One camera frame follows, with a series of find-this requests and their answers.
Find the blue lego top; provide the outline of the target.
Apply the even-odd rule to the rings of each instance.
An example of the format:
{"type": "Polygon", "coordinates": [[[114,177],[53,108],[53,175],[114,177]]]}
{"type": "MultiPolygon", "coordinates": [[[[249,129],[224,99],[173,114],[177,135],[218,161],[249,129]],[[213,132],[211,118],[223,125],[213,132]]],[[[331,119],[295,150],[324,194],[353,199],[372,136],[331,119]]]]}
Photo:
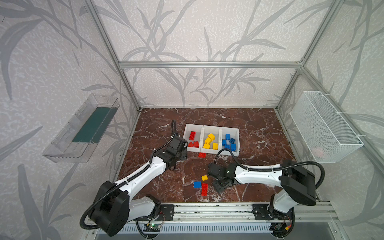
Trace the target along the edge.
{"type": "Polygon", "coordinates": [[[237,150],[237,145],[236,144],[230,144],[230,149],[232,152],[235,152],[237,150]]]}

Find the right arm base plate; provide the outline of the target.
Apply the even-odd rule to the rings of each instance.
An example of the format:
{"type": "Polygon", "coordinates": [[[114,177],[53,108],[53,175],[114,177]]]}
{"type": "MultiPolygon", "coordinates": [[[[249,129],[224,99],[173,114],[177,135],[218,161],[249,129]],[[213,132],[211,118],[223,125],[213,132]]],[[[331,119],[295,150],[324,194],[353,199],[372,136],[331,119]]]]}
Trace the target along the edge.
{"type": "Polygon", "coordinates": [[[252,214],[255,217],[255,220],[294,220],[295,213],[294,209],[291,208],[288,213],[281,213],[279,211],[270,211],[269,204],[253,204],[252,205],[252,214]]]}

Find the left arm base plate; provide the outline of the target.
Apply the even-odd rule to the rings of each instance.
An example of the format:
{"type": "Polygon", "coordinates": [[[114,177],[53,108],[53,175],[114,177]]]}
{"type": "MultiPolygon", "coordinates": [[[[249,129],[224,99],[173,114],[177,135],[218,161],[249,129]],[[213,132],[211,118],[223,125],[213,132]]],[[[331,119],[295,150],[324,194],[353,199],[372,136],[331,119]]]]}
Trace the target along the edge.
{"type": "Polygon", "coordinates": [[[175,205],[159,204],[155,205],[153,211],[149,215],[150,220],[172,221],[175,213],[175,205]]]}

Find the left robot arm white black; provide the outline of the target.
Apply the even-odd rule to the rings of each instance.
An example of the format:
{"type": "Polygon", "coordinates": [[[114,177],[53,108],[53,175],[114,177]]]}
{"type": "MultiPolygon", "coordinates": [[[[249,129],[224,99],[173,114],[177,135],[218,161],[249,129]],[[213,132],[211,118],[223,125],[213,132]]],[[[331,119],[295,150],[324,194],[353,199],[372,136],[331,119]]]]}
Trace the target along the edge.
{"type": "Polygon", "coordinates": [[[115,183],[106,181],[100,186],[94,202],[80,218],[82,229],[102,229],[113,237],[127,222],[160,215],[159,200],[154,197],[135,199],[135,196],[153,179],[175,169],[177,162],[186,160],[188,141],[177,133],[176,121],[171,123],[171,134],[167,143],[153,150],[145,165],[115,183]]]}

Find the long red lego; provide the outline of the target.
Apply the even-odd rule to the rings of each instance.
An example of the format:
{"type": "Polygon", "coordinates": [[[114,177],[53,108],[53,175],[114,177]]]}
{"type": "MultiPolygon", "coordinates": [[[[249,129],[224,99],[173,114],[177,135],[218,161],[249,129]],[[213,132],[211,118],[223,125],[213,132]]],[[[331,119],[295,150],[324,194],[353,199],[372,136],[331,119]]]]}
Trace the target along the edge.
{"type": "Polygon", "coordinates": [[[201,196],[206,197],[208,195],[208,184],[202,183],[201,196]]]}
{"type": "Polygon", "coordinates": [[[190,136],[189,136],[189,140],[194,141],[195,137],[196,137],[196,132],[195,131],[191,131],[190,136]]]}

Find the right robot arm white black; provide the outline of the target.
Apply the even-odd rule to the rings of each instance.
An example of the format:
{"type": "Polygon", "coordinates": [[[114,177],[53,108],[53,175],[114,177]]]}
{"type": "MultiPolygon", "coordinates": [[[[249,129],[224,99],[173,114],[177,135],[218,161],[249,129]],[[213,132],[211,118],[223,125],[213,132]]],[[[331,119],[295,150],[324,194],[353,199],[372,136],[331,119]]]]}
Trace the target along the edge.
{"type": "Polygon", "coordinates": [[[271,166],[247,166],[239,162],[233,152],[222,149],[215,160],[208,165],[207,174],[214,178],[213,185],[217,192],[234,185],[263,184],[282,188],[272,196],[269,211],[286,214],[297,205],[315,206],[316,190],[325,179],[324,167],[313,161],[296,163],[284,160],[271,166]],[[229,152],[234,163],[223,167],[217,164],[222,152],[229,152]]]}

